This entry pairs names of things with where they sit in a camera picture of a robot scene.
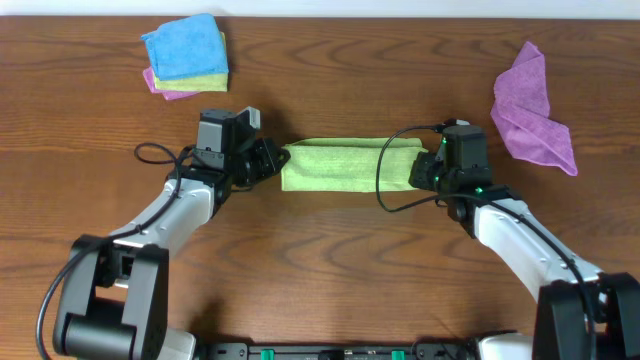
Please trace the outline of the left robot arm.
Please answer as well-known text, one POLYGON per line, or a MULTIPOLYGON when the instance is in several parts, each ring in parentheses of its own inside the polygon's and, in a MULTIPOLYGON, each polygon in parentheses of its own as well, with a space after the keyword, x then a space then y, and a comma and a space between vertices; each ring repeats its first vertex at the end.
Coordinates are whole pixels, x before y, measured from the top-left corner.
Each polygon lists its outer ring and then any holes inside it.
POLYGON ((170 259, 234 192, 280 173, 290 158, 261 138, 261 114, 201 112, 195 144, 169 154, 162 192, 106 237, 80 236, 46 295, 61 292, 54 351, 76 359, 182 359, 194 335, 168 326, 170 259))

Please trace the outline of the light green cloth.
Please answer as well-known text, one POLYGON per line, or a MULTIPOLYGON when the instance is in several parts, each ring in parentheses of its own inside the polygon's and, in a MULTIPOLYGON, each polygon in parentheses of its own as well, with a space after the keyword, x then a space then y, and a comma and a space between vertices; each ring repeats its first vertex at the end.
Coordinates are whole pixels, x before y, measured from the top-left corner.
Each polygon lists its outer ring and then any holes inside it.
POLYGON ((311 138, 285 146, 291 159, 281 171, 286 192, 411 191, 418 138, 311 138))

